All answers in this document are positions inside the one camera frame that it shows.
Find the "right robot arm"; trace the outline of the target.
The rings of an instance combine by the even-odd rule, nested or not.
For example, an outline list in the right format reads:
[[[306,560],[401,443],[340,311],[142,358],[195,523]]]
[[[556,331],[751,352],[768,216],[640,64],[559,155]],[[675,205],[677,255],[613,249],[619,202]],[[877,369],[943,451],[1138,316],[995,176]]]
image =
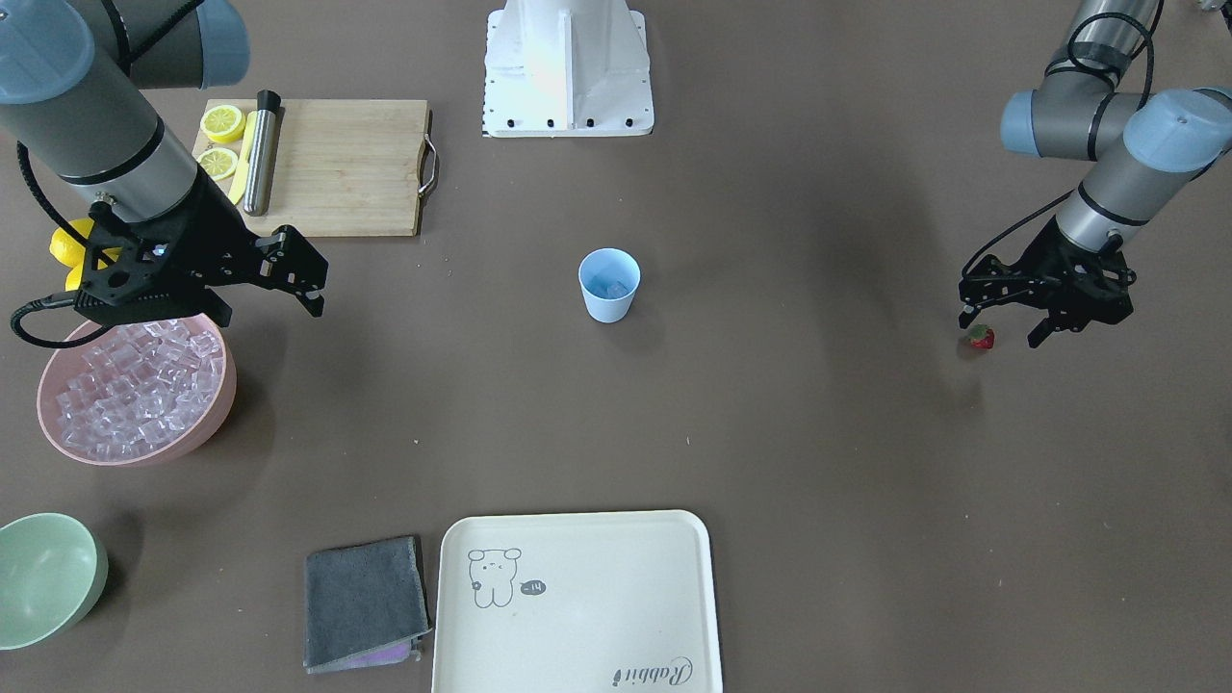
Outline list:
[[[168,129],[147,89],[246,75],[249,32],[228,1],[5,1],[2,126],[90,203],[69,305],[103,328],[203,314],[219,286],[294,295],[324,311],[326,260],[291,224],[261,237]]]

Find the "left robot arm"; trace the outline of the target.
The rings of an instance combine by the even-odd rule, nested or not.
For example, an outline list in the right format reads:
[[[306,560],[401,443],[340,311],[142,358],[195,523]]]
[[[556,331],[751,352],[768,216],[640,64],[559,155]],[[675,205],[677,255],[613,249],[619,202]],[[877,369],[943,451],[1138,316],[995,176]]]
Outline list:
[[[1044,79],[1005,105],[1000,138],[1023,155],[1092,162],[1073,192],[1044,205],[1046,223],[1016,261],[982,245],[963,264],[958,328],[982,311],[1025,305],[1044,311],[1030,346],[1092,321],[1132,313],[1136,274],[1124,249],[1190,181],[1230,153],[1227,88],[1141,92],[1117,88],[1141,53],[1153,57],[1161,1],[1084,1]]]

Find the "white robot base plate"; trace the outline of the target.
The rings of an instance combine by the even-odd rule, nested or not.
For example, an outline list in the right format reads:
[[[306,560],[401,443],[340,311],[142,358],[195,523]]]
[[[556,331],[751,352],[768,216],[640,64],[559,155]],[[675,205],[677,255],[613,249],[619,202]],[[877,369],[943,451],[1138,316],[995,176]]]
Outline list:
[[[490,138],[616,138],[652,133],[655,105],[650,67],[639,73],[607,76],[598,88],[570,96],[561,91],[545,92],[529,76],[493,64],[501,51],[496,46],[496,30],[505,4],[488,14],[485,22],[480,133]],[[631,7],[630,12],[650,54],[644,14]]]

